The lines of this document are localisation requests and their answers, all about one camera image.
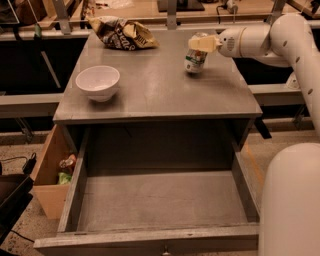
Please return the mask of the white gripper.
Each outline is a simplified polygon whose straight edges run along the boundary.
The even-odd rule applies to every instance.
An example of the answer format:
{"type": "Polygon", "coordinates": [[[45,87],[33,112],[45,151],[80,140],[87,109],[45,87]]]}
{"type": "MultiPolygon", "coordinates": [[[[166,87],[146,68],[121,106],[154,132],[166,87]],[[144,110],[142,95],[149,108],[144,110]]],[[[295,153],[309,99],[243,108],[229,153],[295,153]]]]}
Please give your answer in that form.
{"type": "Polygon", "coordinates": [[[244,27],[228,28],[219,34],[204,37],[193,36],[188,41],[188,47],[192,50],[211,53],[219,48],[219,53],[225,57],[241,57],[241,39],[244,27]]]}

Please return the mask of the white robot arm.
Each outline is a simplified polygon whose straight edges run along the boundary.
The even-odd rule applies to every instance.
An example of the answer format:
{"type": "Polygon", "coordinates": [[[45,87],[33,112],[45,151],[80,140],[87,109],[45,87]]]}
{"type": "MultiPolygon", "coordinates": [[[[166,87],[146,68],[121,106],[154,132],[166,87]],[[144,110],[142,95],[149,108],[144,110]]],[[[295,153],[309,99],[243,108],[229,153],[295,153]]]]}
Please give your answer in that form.
{"type": "MultiPolygon", "coordinates": [[[[309,22],[289,13],[272,22],[193,36],[188,47],[290,67],[314,135],[320,133],[320,55],[309,22]]],[[[257,256],[320,256],[320,143],[293,141],[270,161],[261,192],[257,256]]]]}

